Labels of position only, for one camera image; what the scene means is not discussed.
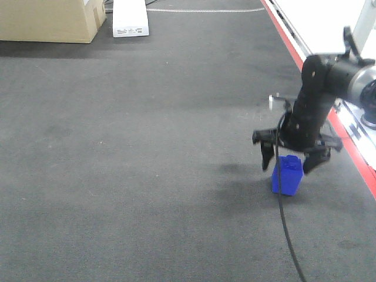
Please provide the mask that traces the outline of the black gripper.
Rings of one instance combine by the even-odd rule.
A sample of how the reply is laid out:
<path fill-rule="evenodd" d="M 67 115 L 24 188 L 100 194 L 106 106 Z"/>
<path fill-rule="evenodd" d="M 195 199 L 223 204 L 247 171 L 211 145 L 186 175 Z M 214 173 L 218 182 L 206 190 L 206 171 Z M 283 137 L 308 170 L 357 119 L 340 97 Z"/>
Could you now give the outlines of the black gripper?
<path fill-rule="evenodd" d="M 261 143 L 262 170 L 268 169 L 270 160 L 274 157 L 273 143 L 290 150 L 304 152 L 305 161 L 303 172 L 309 174 L 317 166 L 330 160 L 331 150 L 315 148 L 319 146 L 333 147 L 336 151 L 343 148 L 338 136 L 328 136 L 320 133 L 335 98 L 327 93 L 309 95 L 300 91 L 295 101 L 281 96 L 271 95 L 269 102 L 283 101 L 286 110 L 283 122 L 277 128 L 255 130 L 252 135 L 254 144 Z"/>

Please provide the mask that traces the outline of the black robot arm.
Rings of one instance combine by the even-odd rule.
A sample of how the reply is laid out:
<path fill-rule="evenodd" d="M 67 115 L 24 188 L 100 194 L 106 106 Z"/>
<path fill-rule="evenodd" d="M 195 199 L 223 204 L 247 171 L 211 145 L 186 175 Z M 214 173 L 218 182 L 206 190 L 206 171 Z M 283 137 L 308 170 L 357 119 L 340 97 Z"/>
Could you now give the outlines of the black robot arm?
<path fill-rule="evenodd" d="M 348 26 L 344 27 L 343 41 L 343 54 L 306 58 L 295 102 L 285 102 L 286 111 L 277 127 L 253 132 L 253 143 L 261 146 L 263 170 L 267 170 L 279 146 L 305 155 L 305 174 L 329 161 L 331 149 L 339 152 L 343 148 L 340 138 L 320 132 L 336 99 L 363 109 L 362 123 L 375 127 L 375 59 L 361 57 Z"/>

